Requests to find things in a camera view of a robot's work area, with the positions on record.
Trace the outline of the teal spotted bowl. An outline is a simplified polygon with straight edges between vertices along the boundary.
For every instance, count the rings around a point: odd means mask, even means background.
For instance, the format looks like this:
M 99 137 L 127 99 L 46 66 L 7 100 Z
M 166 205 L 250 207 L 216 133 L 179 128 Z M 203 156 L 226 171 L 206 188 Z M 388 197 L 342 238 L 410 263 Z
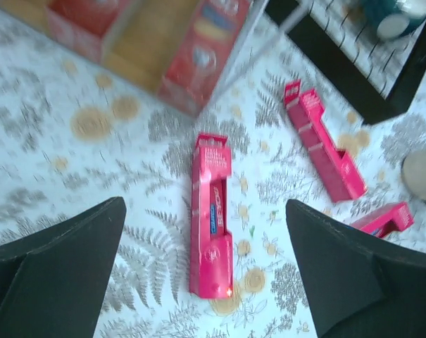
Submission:
M 359 1 L 365 19 L 382 41 L 411 34 L 426 20 L 426 0 Z

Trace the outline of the floral table mat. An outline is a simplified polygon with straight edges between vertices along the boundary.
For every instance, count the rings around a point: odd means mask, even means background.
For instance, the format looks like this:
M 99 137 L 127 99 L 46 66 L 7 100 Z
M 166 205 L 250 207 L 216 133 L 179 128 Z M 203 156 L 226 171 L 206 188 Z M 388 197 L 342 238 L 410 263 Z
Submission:
M 333 140 L 368 186 L 334 204 L 282 113 L 282 89 L 315 87 Z M 187 290 L 190 160 L 200 132 L 226 134 L 235 295 Z M 426 148 L 426 73 L 409 111 L 365 126 L 307 58 L 280 40 L 219 102 L 190 120 L 0 14 L 0 245 L 122 196 L 127 218 L 96 337 L 314 337 L 285 223 L 287 199 L 351 222 L 407 201 L 413 226 L 389 240 L 426 253 L 426 206 L 402 158 Z

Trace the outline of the pink toothpaste box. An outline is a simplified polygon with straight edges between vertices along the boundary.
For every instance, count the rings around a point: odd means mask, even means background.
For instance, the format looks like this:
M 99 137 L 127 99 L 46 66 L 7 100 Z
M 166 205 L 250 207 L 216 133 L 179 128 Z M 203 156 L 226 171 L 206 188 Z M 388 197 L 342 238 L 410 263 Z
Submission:
M 322 122 L 325 112 L 315 89 L 301 91 L 301 81 L 284 88 L 284 106 L 332 202 L 353 201 L 367 187 L 350 153 L 335 146 Z
M 390 203 L 349 224 L 372 236 L 383 238 L 391 232 L 403 232 L 414 223 L 406 202 Z
M 199 134 L 192 161 L 189 291 L 201 299 L 226 299 L 233 293 L 232 233 L 227 228 L 231 174 L 227 137 Z

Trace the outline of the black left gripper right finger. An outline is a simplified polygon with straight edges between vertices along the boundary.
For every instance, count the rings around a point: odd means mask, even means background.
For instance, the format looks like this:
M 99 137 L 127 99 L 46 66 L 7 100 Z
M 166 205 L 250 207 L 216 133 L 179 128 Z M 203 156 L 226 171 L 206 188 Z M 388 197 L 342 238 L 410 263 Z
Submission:
M 426 337 L 426 253 L 296 199 L 286 222 L 319 337 Z

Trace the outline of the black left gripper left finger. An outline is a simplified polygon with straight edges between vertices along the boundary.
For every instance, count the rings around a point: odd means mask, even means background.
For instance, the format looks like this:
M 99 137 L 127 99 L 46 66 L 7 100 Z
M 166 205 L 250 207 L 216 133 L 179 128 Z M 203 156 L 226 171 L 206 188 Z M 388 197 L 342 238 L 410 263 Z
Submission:
M 109 198 L 0 246 L 0 338 L 93 337 L 126 205 Z

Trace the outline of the black dish rack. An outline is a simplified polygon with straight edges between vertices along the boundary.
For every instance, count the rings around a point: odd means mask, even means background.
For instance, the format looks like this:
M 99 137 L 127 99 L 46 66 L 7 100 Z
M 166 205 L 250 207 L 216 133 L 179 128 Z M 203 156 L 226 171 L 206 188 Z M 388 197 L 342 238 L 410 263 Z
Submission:
M 406 113 L 426 71 L 426 20 L 382 41 L 359 1 L 305 1 L 308 13 L 287 33 L 368 125 Z

